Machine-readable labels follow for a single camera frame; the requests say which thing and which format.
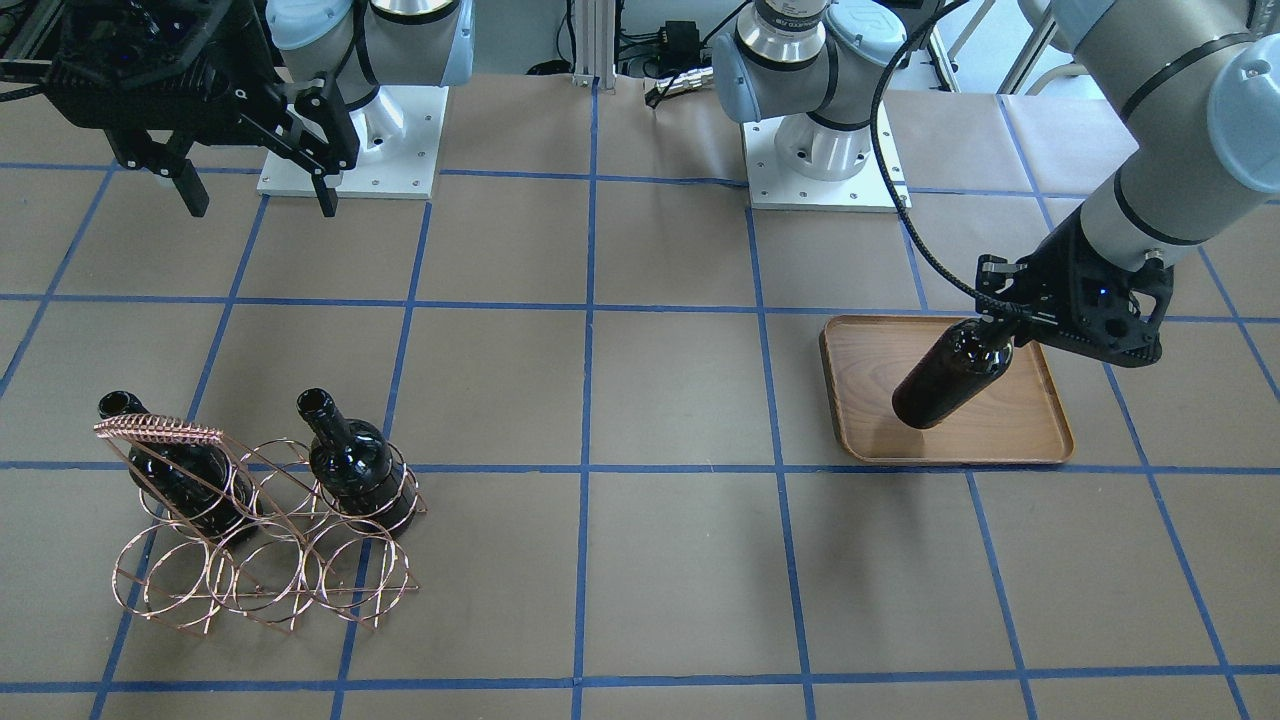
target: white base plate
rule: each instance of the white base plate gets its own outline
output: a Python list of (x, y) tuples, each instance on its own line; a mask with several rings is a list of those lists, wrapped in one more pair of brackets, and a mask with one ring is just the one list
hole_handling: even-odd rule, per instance
[[(404, 110), (404, 137), (366, 149), (364, 128), (357, 124), (361, 151), (356, 168), (330, 178), (330, 186), (338, 191), (338, 197), (430, 200), (449, 88), (383, 86), (381, 92), (389, 92)], [(257, 191), (283, 197), (315, 197), (311, 177), (276, 155), (266, 156)]]
[[(746, 149), (746, 179), (751, 190), (751, 208), (758, 210), (842, 210), (851, 213), (893, 213), (893, 200), (890, 199), (876, 169), (876, 156), (869, 155), (867, 163), (854, 177), (828, 182), (813, 179), (786, 167), (773, 146), (773, 136), (783, 118), (772, 118), (759, 123), (742, 126), (744, 146)], [(890, 167), (893, 186), (902, 196), (906, 206), (911, 206), (911, 196), (906, 192), (906, 177), (897, 158), (897, 146), (888, 126), (884, 108), (879, 109), (881, 147), (884, 161)]]

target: bottle neck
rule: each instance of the bottle neck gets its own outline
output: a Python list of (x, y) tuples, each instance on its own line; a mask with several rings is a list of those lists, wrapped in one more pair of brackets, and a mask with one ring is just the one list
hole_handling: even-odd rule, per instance
[(298, 397), (298, 415), (311, 425), (316, 439), (325, 447), (351, 447), (356, 442), (351, 423), (323, 389), (308, 389)]

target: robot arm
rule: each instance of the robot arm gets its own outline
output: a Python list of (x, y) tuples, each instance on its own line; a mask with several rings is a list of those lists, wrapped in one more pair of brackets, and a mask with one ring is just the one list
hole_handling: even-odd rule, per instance
[(895, 392), (909, 424), (937, 424), (1000, 374), (938, 392), (946, 357), (988, 363), (1010, 340), (1156, 363), (1174, 264), (1280, 193), (1280, 37), (1254, 42), (1220, 1), (1152, 10), (1142, 0), (1051, 5), (1139, 149), (1034, 252), (1012, 265), (979, 259), (978, 288), (1023, 311), (979, 301), (995, 322), (964, 342), (940, 340)]
[[(275, 72), (253, 0), (68, 0), (49, 65), (9, 64), (73, 124), (102, 129), (116, 161), (168, 179), (192, 215), (209, 205), (192, 145), (264, 146), (302, 168), (321, 210), (328, 178), (356, 167), (348, 113), (380, 83), (471, 74), (472, 0), (273, 0), (268, 18), (293, 83)], [(150, 131), (170, 131), (166, 142)]]

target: black cable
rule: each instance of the black cable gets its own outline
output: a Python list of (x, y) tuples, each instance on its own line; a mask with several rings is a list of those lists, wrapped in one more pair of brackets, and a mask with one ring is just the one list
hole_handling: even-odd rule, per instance
[(654, 110), (657, 110), (658, 105), (660, 105), (662, 101), (667, 99), (667, 92), (671, 92), (671, 86), (676, 85), (676, 81), (680, 79), (680, 76), (684, 74), (684, 73), (676, 70), (676, 72), (672, 72), (669, 74), (671, 74), (671, 81), (667, 82), (667, 87), (663, 87), (662, 92), (659, 92), (657, 96), (654, 96), (654, 99), (652, 101), (648, 97), (645, 97), (645, 101), (644, 101), (645, 105), (648, 105), (648, 106), (653, 108)]
[(573, 0), (564, 0), (564, 24), (568, 26), (570, 63), (577, 69), (577, 33), (573, 32)]
[(712, 37), (714, 37), (716, 33), (721, 31), (721, 28), (723, 28), (724, 26), (727, 26), (730, 20), (732, 20), (735, 17), (737, 17), (737, 14), (742, 12), (742, 8), (746, 8), (750, 4), (751, 4), (751, 0), (744, 0), (742, 4), (739, 5), (736, 10), (733, 10), (732, 13), (724, 15), (724, 19), (721, 20), (721, 24), (716, 26), (714, 28), (712, 28), (710, 32), (707, 33), (707, 37), (703, 38), (703, 42), (698, 46), (698, 49), (701, 50), (703, 47), (707, 47), (707, 44), (712, 41)]
[(881, 101), (884, 97), (884, 88), (888, 87), (888, 81), (893, 76), (893, 70), (897, 69), (897, 64), (902, 60), (902, 56), (906, 55), (906, 53), (913, 45), (919, 42), (922, 37), (933, 31), (933, 26), (936, 26), (938, 20), (947, 17), (956, 9), (966, 5), (968, 3), (969, 0), (957, 0), (956, 3), (952, 3), (946, 8), (943, 8), (942, 10), (934, 13), (929, 19), (924, 20), (924, 23), (920, 24), (920, 27), (915, 28), (915, 32), (913, 32), (910, 37), (906, 38), (906, 42), (904, 42), (902, 46), (897, 49), (897, 53), (893, 53), (893, 58), (888, 61), (888, 64), (884, 65), (884, 72), (881, 73), (879, 82), (876, 85), (876, 92), (872, 95), (872, 117), (870, 117), (872, 150), (876, 152), (876, 165), (879, 168), (881, 179), (884, 181), (884, 187), (888, 190), (888, 196), (893, 201), (893, 208), (897, 210), (897, 217), (902, 220), (902, 225), (906, 228), (908, 234), (911, 236), (911, 243), (914, 243), (916, 250), (920, 251), (920, 255), (924, 258), (925, 263), (928, 263), (934, 272), (942, 275), (943, 279), (955, 286), (960, 292), (974, 299), (979, 304), (979, 306), (991, 310), (998, 310), (1006, 315), (1012, 315), (1014, 318), (1028, 319), (1032, 315), (1032, 310), (1029, 306), (1023, 304), (1007, 302), (1005, 300), (997, 300), (996, 297), (992, 297), (984, 292), (978, 291), (977, 288), (970, 287), (968, 283), (965, 283), (955, 274), (952, 274), (951, 270), (947, 270), (942, 265), (942, 263), (940, 263), (938, 259), (933, 256), (933, 252), (929, 251), (929, 249), (924, 245), (924, 241), (920, 238), (919, 231), (915, 229), (915, 224), (911, 223), (911, 217), (906, 211), (906, 204), (902, 201), (902, 197), (899, 196), (897, 190), (893, 187), (893, 178), (891, 178), (888, 174), (888, 164), (884, 161), (884, 151), (881, 149), (879, 143), (879, 137), (881, 137), (879, 106)]
[(18, 90), (10, 90), (9, 92), (0, 92), (0, 102), (9, 102), (10, 100), (22, 100), (24, 97), (35, 97), (45, 92), (45, 86), (32, 85), (28, 87), (19, 87)]

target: power adapter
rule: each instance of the power adapter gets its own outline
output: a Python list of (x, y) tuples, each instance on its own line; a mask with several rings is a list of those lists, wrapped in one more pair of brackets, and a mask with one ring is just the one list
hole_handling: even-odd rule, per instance
[(701, 65), (701, 37), (692, 20), (667, 20), (658, 29), (658, 73), (669, 76)]

